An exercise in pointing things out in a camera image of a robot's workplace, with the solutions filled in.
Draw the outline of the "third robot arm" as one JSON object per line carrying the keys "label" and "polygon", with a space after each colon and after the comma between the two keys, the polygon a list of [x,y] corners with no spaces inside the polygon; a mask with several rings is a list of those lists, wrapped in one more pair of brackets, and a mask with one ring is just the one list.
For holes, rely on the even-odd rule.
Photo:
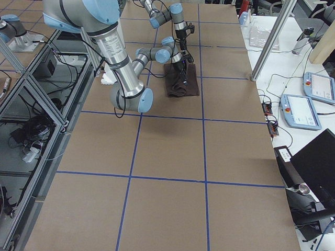
{"label": "third robot arm", "polygon": [[28,32],[14,14],[1,16],[1,39],[10,42],[9,48],[13,52],[34,52],[40,43],[44,43],[44,35]]}

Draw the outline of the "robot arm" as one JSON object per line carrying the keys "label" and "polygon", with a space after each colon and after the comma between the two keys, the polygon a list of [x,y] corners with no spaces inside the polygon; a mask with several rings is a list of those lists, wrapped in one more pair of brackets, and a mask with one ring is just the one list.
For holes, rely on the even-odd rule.
{"label": "robot arm", "polygon": [[164,7],[159,10],[155,6],[155,1],[132,1],[136,6],[144,8],[149,15],[149,22],[154,29],[158,29],[163,24],[171,22],[172,38],[183,55],[188,54],[187,37],[194,33],[195,26],[184,19],[183,6],[181,3],[173,3],[167,7],[162,1],[158,1]]}
{"label": "robot arm", "polygon": [[98,55],[105,61],[105,76],[113,84],[111,103],[122,111],[148,112],[153,103],[153,92],[138,79],[146,64],[157,61],[171,62],[178,80],[188,84],[187,63],[193,57],[187,51],[186,38],[194,33],[194,25],[184,19],[181,3],[173,3],[164,11],[158,10],[153,1],[141,1],[149,14],[154,29],[171,21],[176,37],[166,37],[159,48],[141,48],[131,59],[121,31],[118,28],[120,8],[117,1],[43,1],[45,23],[57,30],[70,33],[85,31],[99,47]]}

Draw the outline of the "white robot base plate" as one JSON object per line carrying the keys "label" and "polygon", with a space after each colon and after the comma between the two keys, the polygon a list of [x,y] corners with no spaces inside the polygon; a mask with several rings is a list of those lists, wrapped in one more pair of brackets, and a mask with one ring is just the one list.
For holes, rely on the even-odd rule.
{"label": "white robot base plate", "polygon": [[101,83],[103,85],[113,85],[115,82],[117,82],[112,70],[110,69],[104,69],[104,73],[101,79]]}

